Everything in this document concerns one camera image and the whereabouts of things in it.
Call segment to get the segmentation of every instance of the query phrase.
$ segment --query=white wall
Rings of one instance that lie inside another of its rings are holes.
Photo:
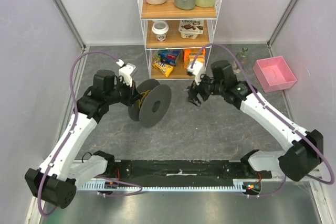
[[[324,153],[336,170],[336,1],[299,0],[273,45],[298,82],[287,91],[295,121],[324,136]],[[324,165],[324,178],[329,175]],[[336,185],[327,186],[334,211]]]
[[[24,175],[55,145],[80,53],[52,0],[0,0],[0,217],[24,223]]]
[[[62,0],[87,44],[142,44],[137,0]],[[223,0],[216,42],[267,41],[290,0]]]

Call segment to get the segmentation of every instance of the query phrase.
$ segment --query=orange package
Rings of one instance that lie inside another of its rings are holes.
[[[199,48],[188,48],[183,50],[184,54],[184,68],[187,68],[188,64],[194,60],[196,54],[198,53]],[[205,58],[205,49],[198,55],[197,61],[202,62],[204,64]]]

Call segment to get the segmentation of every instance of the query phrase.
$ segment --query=yogurt cup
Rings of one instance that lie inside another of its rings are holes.
[[[158,20],[155,21],[152,27],[153,33],[156,35],[156,39],[158,41],[165,41],[166,40],[166,33],[169,30],[169,26],[167,22]]]
[[[196,39],[199,34],[203,33],[204,21],[203,20],[180,20],[180,26],[178,27],[181,37],[184,39]]]

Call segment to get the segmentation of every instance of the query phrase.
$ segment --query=pink basket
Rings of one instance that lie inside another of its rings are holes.
[[[265,92],[289,89],[297,82],[282,56],[257,60],[253,71]]]

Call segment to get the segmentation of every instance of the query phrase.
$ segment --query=grey disc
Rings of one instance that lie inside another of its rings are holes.
[[[160,83],[157,80],[154,79],[148,79],[142,82],[138,87],[137,91],[138,93],[146,92],[148,90],[153,90],[155,87],[159,86]],[[132,106],[128,107],[128,115],[133,121],[138,121],[139,120],[139,102],[137,101],[135,104]]]
[[[145,128],[150,128],[161,121],[172,100],[172,91],[167,85],[154,88],[142,102],[139,121]]]

